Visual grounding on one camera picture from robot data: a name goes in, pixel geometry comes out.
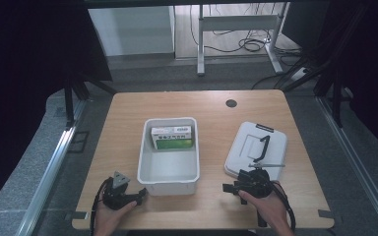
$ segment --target wooden table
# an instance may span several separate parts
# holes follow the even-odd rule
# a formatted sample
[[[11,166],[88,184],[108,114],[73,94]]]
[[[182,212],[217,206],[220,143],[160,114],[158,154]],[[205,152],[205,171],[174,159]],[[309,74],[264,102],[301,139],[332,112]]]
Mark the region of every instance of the wooden table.
[[[226,102],[233,99],[233,108]],[[151,118],[193,117],[198,123],[201,177],[190,196],[146,196],[123,219],[121,229],[251,229],[257,228],[255,208],[222,191],[233,182],[224,163],[244,121],[272,127],[287,135],[281,183],[289,197],[298,228],[329,228],[322,218],[329,210],[293,117],[279,90],[134,92],[114,95],[94,154],[77,211],[91,212],[100,184],[115,170],[131,179],[128,194],[142,186],[137,169],[144,123]],[[89,228],[90,218],[74,219],[77,229]]]

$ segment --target white plastic bin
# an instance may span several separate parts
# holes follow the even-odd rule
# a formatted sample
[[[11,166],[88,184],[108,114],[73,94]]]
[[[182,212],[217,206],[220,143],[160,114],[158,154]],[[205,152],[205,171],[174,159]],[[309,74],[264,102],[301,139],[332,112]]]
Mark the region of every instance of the white plastic bin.
[[[155,149],[152,127],[191,126],[193,145],[188,148]],[[192,117],[150,119],[144,125],[138,181],[152,196],[191,195],[200,176],[198,126]]]

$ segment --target green box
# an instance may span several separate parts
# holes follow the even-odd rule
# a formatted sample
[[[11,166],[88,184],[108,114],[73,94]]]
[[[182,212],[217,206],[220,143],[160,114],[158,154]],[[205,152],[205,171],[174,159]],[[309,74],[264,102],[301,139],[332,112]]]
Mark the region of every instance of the green box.
[[[190,126],[153,127],[152,138],[155,149],[190,148],[193,146]]]

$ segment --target human hand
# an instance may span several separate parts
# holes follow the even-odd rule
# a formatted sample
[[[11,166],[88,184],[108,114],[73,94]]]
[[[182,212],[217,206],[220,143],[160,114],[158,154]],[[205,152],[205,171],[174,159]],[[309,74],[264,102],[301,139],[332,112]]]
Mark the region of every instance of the human hand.
[[[282,187],[276,185],[283,193]],[[262,199],[257,199],[249,193],[240,190],[238,195],[248,203],[256,207],[262,218],[269,223],[269,225],[278,233],[279,236],[291,236],[291,231],[286,217],[286,208],[281,199],[272,192],[269,196]]]
[[[99,195],[99,202],[97,203],[96,217],[94,221],[94,235],[95,236],[109,236],[118,227],[122,217],[131,211],[137,202],[131,202],[119,210],[114,210],[106,206],[102,201],[102,193]]]

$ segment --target metal rail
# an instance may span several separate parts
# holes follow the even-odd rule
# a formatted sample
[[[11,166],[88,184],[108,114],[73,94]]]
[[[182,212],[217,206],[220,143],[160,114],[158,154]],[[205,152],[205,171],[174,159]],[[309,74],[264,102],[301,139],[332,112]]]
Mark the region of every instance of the metal rail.
[[[366,168],[364,167],[364,164],[361,162],[357,152],[355,151],[354,147],[349,141],[346,133],[342,128],[339,128],[337,126],[336,121],[331,116],[331,108],[327,100],[321,97],[317,97],[316,99],[321,105],[324,115],[327,118],[327,121],[330,124],[332,130],[334,131],[337,139],[339,140],[340,145],[345,151],[346,157],[352,169],[354,170],[355,175],[357,176],[364,191],[367,194],[367,197],[369,198],[370,202],[373,204],[375,210],[378,213],[378,188],[376,187],[376,184],[373,182],[372,178],[370,177],[370,174],[367,172]]]
[[[75,110],[75,121],[78,121],[82,115],[85,108],[85,101],[80,100],[76,105]],[[73,135],[76,131],[77,122],[71,128],[65,130],[60,138],[60,141],[51,156],[50,162],[39,182],[39,185],[32,197],[30,205],[21,221],[20,227],[17,230],[16,235],[32,235],[35,228],[36,222],[38,221],[39,215],[41,214],[42,208],[47,200],[48,194],[53,186],[54,180],[57,177],[57,173],[63,163],[64,156],[66,155],[67,149],[70,142],[72,141]]]

